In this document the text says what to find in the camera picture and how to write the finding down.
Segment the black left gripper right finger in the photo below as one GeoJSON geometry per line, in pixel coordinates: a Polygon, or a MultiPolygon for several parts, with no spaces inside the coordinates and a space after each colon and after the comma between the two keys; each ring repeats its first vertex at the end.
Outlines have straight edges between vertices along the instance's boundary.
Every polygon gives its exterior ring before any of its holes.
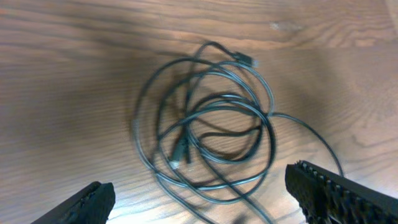
{"type": "Polygon", "coordinates": [[[285,186],[312,224],[397,224],[397,199],[307,161],[288,164],[285,186]]]}

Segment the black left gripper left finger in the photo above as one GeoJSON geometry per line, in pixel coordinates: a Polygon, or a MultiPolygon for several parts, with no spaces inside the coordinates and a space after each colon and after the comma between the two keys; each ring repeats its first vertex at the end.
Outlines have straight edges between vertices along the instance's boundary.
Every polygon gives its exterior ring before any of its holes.
{"type": "Polygon", "coordinates": [[[95,181],[32,224],[105,224],[115,202],[114,185],[95,181]]]}

